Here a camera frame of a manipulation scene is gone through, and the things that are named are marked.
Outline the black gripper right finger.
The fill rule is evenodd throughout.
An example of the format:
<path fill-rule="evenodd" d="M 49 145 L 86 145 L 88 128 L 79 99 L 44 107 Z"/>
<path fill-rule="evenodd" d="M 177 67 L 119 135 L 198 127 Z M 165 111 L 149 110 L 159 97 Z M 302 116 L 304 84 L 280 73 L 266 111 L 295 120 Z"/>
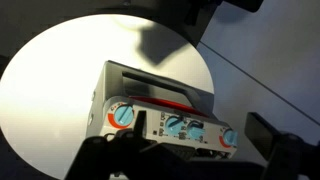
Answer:
<path fill-rule="evenodd" d="M 268 162 L 261 180 L 320 180 L 320 145 L 293 133 L 280 132 L 261 115 L 248 112 L 245 135 Z"/>

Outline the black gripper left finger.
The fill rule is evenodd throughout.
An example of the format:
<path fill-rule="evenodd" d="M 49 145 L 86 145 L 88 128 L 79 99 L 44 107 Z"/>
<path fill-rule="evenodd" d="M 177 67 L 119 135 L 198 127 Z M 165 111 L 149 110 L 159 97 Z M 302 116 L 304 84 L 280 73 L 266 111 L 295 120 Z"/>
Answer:
<path fill-rule="evenodd" d="M 146 111 L 139 111 L 133 129 L 123 129 L 108 141 L 103 136 L 85 139 L 72 162 L 65 180 L 109 180 L 123 172 L 130 180 L 148 180 L 157 169 L 142 152 L 151 145 L 142 137 Z"/>

